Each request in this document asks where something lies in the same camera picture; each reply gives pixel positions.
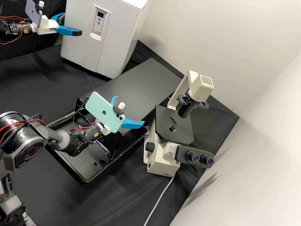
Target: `vent grille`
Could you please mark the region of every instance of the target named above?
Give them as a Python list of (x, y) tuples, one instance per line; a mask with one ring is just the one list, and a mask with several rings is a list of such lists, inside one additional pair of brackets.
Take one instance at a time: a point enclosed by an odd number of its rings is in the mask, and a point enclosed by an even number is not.
[(213, 86), (213, 82), (212, 82), (211, 78), (209, 78), (209, 77), (202, 75), (202, 82), (207, 85)]

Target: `smartphone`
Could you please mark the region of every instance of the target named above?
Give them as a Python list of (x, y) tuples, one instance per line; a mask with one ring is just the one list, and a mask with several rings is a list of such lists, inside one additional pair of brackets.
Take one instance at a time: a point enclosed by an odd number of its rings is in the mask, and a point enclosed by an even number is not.
[(113, 106), (97, 92), (91, 94), (85, 108), (113, 133), (117, 133), (125, 120), (125, 116), (117, 114)]

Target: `black tablecloth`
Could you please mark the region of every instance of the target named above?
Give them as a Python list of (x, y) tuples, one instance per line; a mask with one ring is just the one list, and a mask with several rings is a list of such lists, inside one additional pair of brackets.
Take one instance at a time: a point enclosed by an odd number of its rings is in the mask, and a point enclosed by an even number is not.
[[(138, 42), (128, 70), (153, 57)], [(103, 84), (105, 77), (60, 57), (60, 46), (0, 62), (0, 112), (42, 113), (49, 123), (70, 112), (76, 98)], [(215, 100), (191, 114), (194, 146), (216, 153), (238, 116)], [(148, 225), (169, 225), (204, 169), (181, 165)], [(101, 180), (78, 183), (45, 149), (14, 173), (19, 198), (37, 225), (143, 225), (170, 178), (146, 173), (143, 146)]]

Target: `label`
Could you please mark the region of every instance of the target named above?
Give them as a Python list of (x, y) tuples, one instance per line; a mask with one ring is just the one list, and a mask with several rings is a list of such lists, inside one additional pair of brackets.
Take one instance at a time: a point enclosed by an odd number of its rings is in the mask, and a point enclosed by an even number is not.
[(169, 174), (169, 173), (163, 173), (163, 175), (164, 175), (164, 176), (168, 176), (168, 177), (172, 177), (172, 175)]
[(58, 141), (57, 141), (57, 140), (54, 140), (54, 139), (49, 139), (49, 140), (48, 140), (48, 143), (58, 143)]

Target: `display screen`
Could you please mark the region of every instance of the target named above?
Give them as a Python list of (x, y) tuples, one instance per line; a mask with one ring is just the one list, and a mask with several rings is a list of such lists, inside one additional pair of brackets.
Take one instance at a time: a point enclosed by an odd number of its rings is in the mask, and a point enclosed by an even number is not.
[(103, 18), (104, 14), (103, 14), (102, 12), (99, 12), (99, 11), (98, 11), (98, 12), (97, 12), (97, 16)]

